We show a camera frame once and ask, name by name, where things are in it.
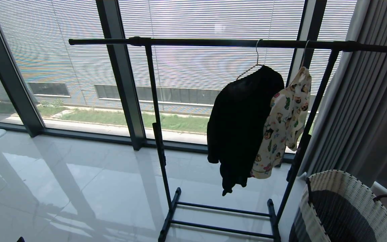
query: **curtain fold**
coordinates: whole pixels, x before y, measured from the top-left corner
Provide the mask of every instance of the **curtain fold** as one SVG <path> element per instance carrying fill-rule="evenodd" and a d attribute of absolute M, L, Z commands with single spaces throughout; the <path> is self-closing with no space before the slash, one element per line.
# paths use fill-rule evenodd
<path fill-rule="evenodd" d="M 358 1 L 347 40 L 387 46 L 387 0 Z M 387 187 L 387 54 L 342 55 L 298 175 L 345 170 Z"/>

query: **clothing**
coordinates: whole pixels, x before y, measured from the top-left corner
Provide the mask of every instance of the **clothing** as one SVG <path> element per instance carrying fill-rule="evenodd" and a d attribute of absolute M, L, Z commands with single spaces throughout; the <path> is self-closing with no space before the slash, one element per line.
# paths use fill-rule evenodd
<path fill-rule="evenodd" d="M 258 179 L 271 176 L 271 169 L 281 164 L 286 146 L 297 149 L 304 131 L 310 101 L 311 75 L 302 67 L 292 83 L 271 100 L 270 115 L 264 125 L 264 136 L 250 175 Z"/>
<path fill-rule="evenodd" d="M 207 147 L 209 162 L 221 163 L 223 196 L 231 193 L 235 184 L 246 186 L 270 114 L 270 101 L 281 89 L 282 76 L 262 66 L 228 84 L 217 96 L 207 124 Z"/>

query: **glossy floor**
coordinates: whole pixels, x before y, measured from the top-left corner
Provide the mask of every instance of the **glossy floor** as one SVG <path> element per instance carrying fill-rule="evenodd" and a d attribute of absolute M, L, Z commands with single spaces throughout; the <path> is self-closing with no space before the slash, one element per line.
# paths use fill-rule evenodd
<path fill-rule="evenodd" d="M 171 196 L 180 201 L 267 212 L 280 205 L 284 165 L 270 179 L 250 179 L 221 196 L 219 167 L 206 155 L 166 151 Z M 279 230 L 287 241 L 304 183 L 297 180 Z M 155 149 L 8 132 L 0 139 L 0 241 L 157 241 L 168 206 Z M 202 209 L 178 207 L 174 219 L 258 233 L 269 222 Z M 167 241 L 267 241 L 191 227 L 172 226 Z"/>

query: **rack top rod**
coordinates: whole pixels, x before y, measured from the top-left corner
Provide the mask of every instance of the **rack top rod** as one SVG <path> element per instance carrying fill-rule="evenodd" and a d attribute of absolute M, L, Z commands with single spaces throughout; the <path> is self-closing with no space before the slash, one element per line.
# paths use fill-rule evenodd
<path fill-rule="evenodd" d="M 134 46 L 227 46 L 227 47 L 255 47 L 258 40 L 230 40 L 230 39 L 158 39 L 131 37 L 129 39 L 69 39 L 70 45 L 85 44 L 130 44 Z M 258 47 L 267 48 L 304 48 L 304 40 L 261 40 Z M 373 51 L 386 52 L 387 46 L 361 44 L 355 41 L 309 41 L 307 48 L 333 49 L 337 51 Z"/>

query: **rack base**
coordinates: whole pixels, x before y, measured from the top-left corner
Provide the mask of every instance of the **rack base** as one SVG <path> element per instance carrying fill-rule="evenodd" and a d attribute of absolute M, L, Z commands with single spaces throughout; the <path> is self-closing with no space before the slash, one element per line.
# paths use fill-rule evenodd
<path fill-rule="evenodd" d="M 201 204 L 195 204 L 195 203 L 179 202 L 178 199 L 180 198 L 180 195 L 181 195 L 181 188 L 178 187 L 177 190 L 175 191 L 175 195 L 172 199 L 171 208 L 168 210 L 167 217 L 165 219 L 164 225 L 162 226 L 162 230 L 159 234 L 158 242 L 165 241 L 171 224 L 180 224 L 183 226 L 191 226 L 191 227 L 203 228 L 203 229 L 208 229 L 208 230 L 217 230 L 217 231 L 237 233 L 237 234 L 256 236 L 256 237 L 262 237 L 262 238 L 270 238 L 270 239 L 273 239 L 275 242 L 281 241 L 280 234 L 278 232 L 277 218 L 275 215 L 275 209 L 274 209 L 274 204 L 273 204 L 272 199 L 269 199 L 267 202 L 269 213 L 257 213 L 257 212 L 250 212 L 250 211 L 244 211 L 244 210 L 238 210 L 238 209 L 232 209 L 232 208 L 221 208 L 221 207 L 214 207 L 214 206 L 201 205 Z M 228 212 L 233 212 L 233 213 L 244 213 L 244 214 L 251 214 L 251 215 L 256 215 L 256 216 L 269 217 L 270 222 L 271 222 L 271 231 L 273 234 L 270 235 L 270 234 L 254 233 L 254 232 L 243 231 L 243 230 L 233 230 L 233 229 L 215 227 L 215 226 L 210 226 L 210 225 L 205 225 L 205 224 L 195 224 L 195 223 L 173 220 L 172 218 L 174 216 L 175 209 L 177 208 L 177 205 L 198 207 L 198 208 L 207 208 L 207 209 L 212 209 L 212 210 L 222 210 L 222 211 L 228 211 Z"/>

